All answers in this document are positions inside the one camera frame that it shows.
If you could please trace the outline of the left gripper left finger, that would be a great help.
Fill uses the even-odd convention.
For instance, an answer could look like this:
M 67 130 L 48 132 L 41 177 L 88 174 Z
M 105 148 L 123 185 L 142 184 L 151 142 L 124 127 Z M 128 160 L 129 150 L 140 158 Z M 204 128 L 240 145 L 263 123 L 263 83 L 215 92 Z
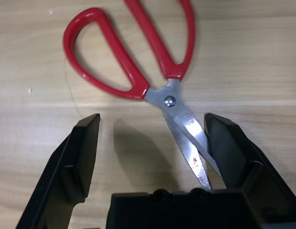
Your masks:
M 96 159 L 100 115 L 80 120 L 50 156 L 17 224 L 18 229 L 66 229 L 88 197 Z

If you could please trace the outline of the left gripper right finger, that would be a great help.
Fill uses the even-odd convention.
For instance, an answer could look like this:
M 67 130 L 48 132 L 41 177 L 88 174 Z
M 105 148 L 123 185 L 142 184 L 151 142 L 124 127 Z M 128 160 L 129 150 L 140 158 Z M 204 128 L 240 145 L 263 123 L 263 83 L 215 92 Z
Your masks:
M 228 118 L 206 113 L 204 128 L 211 156 L 228 189 L 290 191 L 270 160 L 238 124 Z

